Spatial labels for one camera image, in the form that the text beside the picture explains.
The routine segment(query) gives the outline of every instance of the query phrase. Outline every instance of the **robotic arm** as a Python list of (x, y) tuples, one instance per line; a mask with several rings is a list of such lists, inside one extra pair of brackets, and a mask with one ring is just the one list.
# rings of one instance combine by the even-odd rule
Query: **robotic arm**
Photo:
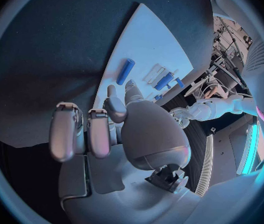
[(175, 108), (169, 113), (185, 128), (190, 120), (205, 121), (221, 117), (231, 112), (241, 114), (242, 112), (257, 116), (256, 104), (253, 98), (244, 98), (241, 95), (232, 95), (227, 99), (210, 98), (198, 100), (192, 106), (186, 108)]

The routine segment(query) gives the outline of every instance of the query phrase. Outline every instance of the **blue led strip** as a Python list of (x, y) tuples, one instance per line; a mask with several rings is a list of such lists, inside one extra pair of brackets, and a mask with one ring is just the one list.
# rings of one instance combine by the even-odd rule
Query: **blue led strip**
[(252, 133), (251, 133), (251, 139), (250, 139), (250, 145), (249, 145), (249, 151), (247, 155), (247, 159), (244, 165), (244, 168), (242, 170), (242, 174), (250, 174), (257, 149), (258, 149), (258, 141), (259, 141), (259, 126), (258, 125), (252, 125)]

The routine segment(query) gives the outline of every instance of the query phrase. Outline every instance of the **cyan light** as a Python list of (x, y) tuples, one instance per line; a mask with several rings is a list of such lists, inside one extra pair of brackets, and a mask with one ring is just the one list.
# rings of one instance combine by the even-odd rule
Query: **cyan light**
[(253, 167), (253, 164), (255, 161), (255, 157), (256, 157), (257, 147), (258, 147), (258, 137), (259, 137), (258, 132), (259, 132), (258, 125), (252, 125), (251, 143), (250, 143), (246, 163), (245, 163), (243, 171), (242, 171), (243, 174), (250, 174), (250, 172), (252, 170), (252, 167)]

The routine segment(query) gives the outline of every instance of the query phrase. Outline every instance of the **dark gray floor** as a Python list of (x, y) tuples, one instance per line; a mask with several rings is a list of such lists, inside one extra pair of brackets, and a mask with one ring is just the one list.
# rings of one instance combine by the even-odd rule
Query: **dark gray floor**
[[(185, 108), (188, 105), (189, 104), (187, 103), (183, 94), (178, 94), (162, 107), (165, 110), (170, 111), (173, 108)], [(190, 162), (185, 168), (183, 168), (185, 176), (189, 177), (186, 187), (192, 192), (195, 192), (203, 168), (207, 136), (200, 122), (196, 120), (191, 120), (190, 124), (184, 129), (184, 131), (188, 137), (191, 147)]]
[(210, 0), (31, 0), (0, 41), (0, 141), (14, 147), (48, 142), (60, 101), (75, 102), (87, 113), (139, 3), (172, 32), (192, 73), (209, 65)]

